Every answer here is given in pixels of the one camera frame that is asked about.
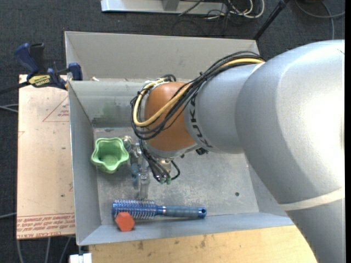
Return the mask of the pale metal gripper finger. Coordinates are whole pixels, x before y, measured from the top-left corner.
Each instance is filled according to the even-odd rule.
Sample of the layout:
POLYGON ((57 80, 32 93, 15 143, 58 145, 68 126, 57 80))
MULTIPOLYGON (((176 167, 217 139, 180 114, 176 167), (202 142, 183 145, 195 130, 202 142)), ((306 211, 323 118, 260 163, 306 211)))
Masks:
POLYGON ((149 193, 150 179, 148 174, 139 176, 139 199, 147 199, 149 193))
POLYGON ((137 163, 131 164, 131 176, 132 176, 132 184, 134 188, 139 187, 139 177, 140 177, 140 165, 137 163))

